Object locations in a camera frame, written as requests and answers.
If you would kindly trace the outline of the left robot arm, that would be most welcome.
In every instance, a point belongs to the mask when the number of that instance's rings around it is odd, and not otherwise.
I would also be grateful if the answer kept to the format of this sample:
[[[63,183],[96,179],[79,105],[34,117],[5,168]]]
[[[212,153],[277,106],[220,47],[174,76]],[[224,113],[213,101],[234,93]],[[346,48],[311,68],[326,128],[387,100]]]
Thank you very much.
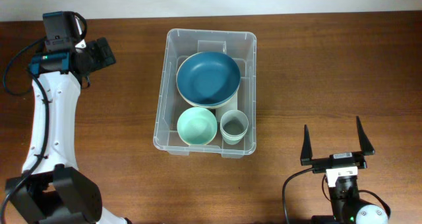
[[[27,223],[129,223],[104,208],[98,186],[79,170],[75,113],[90,73],[116,62],[105,38],[85,42],[78,13],[45,13],[46,35],[28,65],[34,93],[30,149],[22,173],[7,179],[1,222],[11,203]]]

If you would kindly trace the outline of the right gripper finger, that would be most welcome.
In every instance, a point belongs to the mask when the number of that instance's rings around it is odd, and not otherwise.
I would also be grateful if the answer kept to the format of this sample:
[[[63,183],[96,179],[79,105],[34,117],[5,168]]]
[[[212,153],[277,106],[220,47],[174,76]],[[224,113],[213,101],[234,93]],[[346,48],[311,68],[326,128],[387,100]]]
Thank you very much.
[[[301,149],[301,156],[300,156],[300,162],[302,166],[311,165],[313,157],[312,147],[311,147],[311,138],[309,134],[308,126],[304,126],[304,139],[303,139],[303,145]]]
[[[363,155],[374,155],[375,149],[371,144],[370,140],[368,139],[365,131],[363,130],[363,126],[361,124],[361,120],[359,116],[356,116],[356,123],[357,123],[357,133],[359,138],[359,145]]]

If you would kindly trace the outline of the mint green bowl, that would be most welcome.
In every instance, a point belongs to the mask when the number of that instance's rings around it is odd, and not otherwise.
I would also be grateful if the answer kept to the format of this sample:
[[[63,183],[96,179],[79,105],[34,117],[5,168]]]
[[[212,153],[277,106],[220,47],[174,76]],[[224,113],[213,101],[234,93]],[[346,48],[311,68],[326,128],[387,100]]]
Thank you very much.
[[[180,139],[190,146],[207,145],[215,138],[218,124],[214,114],[202,107],[192,107],[177,120]]]

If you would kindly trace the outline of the dark blue plate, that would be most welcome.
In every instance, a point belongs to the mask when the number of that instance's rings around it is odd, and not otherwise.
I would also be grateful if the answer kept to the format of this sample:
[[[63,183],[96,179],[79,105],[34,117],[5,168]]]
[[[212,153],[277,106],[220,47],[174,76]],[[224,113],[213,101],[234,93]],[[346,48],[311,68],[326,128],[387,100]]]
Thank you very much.
[[[230,56],[224,53],[205,51],[188,57],[177,70],[176,85],[178,82],[188,81],[241,83],[241,71]]]

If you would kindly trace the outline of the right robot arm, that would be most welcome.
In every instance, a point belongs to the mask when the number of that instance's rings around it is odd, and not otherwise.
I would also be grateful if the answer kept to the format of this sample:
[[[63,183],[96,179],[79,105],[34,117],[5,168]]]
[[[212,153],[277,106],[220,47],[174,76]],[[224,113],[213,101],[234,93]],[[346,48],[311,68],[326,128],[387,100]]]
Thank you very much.
[[[314,215],[311,223],[388,223],[390,219],[391,209],[386,202],[374,192],[358,188],[358,170],[367,168],[365,157],[375,154],[375,149],[359,117],[356,123],[360,150],[320,159],[313,158],[309,129],[304,127],[301,165],[310,165],[314,174],[324,174],[332,207],[332,215]]]

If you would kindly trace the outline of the light grey cup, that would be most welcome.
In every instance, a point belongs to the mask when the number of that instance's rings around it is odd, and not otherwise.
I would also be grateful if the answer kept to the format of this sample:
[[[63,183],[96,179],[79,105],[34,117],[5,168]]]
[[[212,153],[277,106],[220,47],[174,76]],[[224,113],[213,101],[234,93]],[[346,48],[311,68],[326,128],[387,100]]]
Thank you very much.
[[[224,113],[220,120],[223,140],[229,145],[238,144],[246,135],[248,127],[249,120],[240,110],[230,110]]]

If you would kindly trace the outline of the clear plastic storage container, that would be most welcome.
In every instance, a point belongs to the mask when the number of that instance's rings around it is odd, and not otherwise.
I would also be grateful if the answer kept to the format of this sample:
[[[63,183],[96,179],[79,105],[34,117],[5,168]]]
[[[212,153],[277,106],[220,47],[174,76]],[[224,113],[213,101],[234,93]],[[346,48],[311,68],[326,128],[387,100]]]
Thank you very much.
[[[170,30],[154,146],[173,155],[251,155],[257,145],[256,51],[252,32]]]

